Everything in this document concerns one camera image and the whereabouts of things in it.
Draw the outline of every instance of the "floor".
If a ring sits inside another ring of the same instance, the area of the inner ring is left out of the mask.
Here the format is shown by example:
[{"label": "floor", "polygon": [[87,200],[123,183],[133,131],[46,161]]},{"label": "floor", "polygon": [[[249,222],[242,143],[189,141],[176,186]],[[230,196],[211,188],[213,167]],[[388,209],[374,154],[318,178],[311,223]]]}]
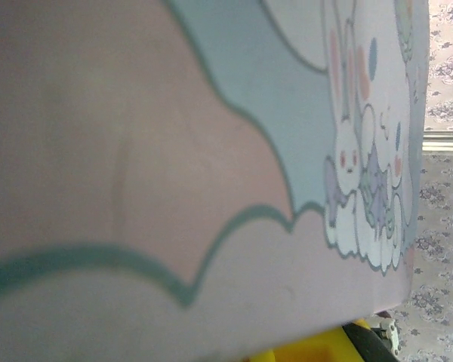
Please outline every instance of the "floor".
[{"label": "floor", "polygon": [[411,297],[390,311],[400,360],[453,361],[453,156],[425,155]]},{"label": "floor", "polygon": [[425,130],[453,130],[453,0],[430,0],[430,28]]}]

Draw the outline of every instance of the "pink cheek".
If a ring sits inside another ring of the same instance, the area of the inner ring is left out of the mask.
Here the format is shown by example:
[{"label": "pink cheek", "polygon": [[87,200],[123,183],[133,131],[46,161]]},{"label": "pink cheek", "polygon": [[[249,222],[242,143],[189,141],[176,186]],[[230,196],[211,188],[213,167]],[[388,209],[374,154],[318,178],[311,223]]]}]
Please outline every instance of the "pink cheek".
[{"label": "pink cheek", "polygon": [[399,175],[401,175],[401,170],[402,170],[401,158],[396,156],[394,158],[394,174],[396,175],[396,177],[399,177]]},{"label": "pink cheek", "polygon": [[341,153],[341,167],[346,167],[346,155],[344,154],[344,152]]}]

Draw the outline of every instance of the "bunny illustration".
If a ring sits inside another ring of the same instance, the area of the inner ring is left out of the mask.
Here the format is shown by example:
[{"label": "bunny illustration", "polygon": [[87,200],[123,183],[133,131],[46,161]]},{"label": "bunny illustration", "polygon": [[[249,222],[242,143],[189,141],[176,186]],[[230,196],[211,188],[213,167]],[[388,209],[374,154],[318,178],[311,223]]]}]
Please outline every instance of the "bunny illustration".
[{"label": "bunny illustration", "polygon": [[352,24],[340,25],[334,1],[323,3],[324,38],[331,104],[336,125],[334,160],[325,164],[325,229],[329,243],[343,255],[357,253],[356,193],[361,176],[360,147],[353,116],[356,105]]},{"label": "bunny illustration", "polygon": [[[363,244],[359,237],[359,250],[361,255],[367,253],[372,265],[386,270],[393,258],[393,243],[402,233],[402,208],[406,222],[411,218],[409,86],[399,48],[394,3],[358,0],[355,18],[356,89],[362,114],[362,157],[364,160],[367,156],[372,163],[368,213],[376,224],[374,243],[367,245],[368,240],[365,240]],[[398,197],[393,203],[393,193],[400,185],[402,200]],[[357,222],[362,222],[361,215],[358,215]]]},{"label": "bunny illustration", "polygon": [[[363,167],[368,168],[373,163],[374,157],[371,156],[374,144],[374,113],[372,108],[364,109],[362,113],[361,123],[361,161]],[[365,180],[365,173],[361,181],[361,188],[356,194],[356,234],[359,246],[359,255],[362,258],[368,255],[381,255],[379,243],[375,242],[376,230],[375,227],[369,224],[366,204],[370,204],[371,200],[366,200],[372,194],[372,187]]]}]

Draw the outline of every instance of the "rabbit face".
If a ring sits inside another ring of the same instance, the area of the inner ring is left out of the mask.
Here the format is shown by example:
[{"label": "rabbit face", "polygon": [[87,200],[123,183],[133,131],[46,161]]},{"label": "rabbit face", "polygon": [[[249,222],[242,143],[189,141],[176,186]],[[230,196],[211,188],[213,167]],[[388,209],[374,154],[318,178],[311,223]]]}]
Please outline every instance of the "rabbit face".
[{"label": "rabbit face", "polygon": [[337,132],[335,169],[341,191],[348,195],[358,188],[361,177],[359,143],[349,119],[338,126]]},{"label": "rabbit face", "polygon": [[354,131],[356,64],[353,27],[341,20],[337,2],[324,3],[325,49],[331,83],[331,104],[336,123],[335,168],[341,191],[348,195],[359,186],[361,160]]}]

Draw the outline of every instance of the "rabbit ear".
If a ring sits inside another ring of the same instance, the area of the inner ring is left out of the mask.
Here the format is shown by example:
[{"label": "rabbit ear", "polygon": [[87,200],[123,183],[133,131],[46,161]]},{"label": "rabbit ear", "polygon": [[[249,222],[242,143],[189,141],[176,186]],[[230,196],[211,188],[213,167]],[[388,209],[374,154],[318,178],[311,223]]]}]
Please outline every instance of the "rabbit ear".
[{"label": "rabbit ear", "polygon": [[349,118],[353,121],[356,114],[356,52],[354,45],[354,28],[350,21],[346,22],[345,28],[345,39],[346,39],[346,92],[345,97],[347,98],[347,107],[349,112]]},{"label": "rabbit ear", "polygon": [[324,0],[322,9],[325,58],[331,85],[331,104],[336,124],[340,124],[343,117],[344,76],[342,71],[341,29],[335,0]]}]

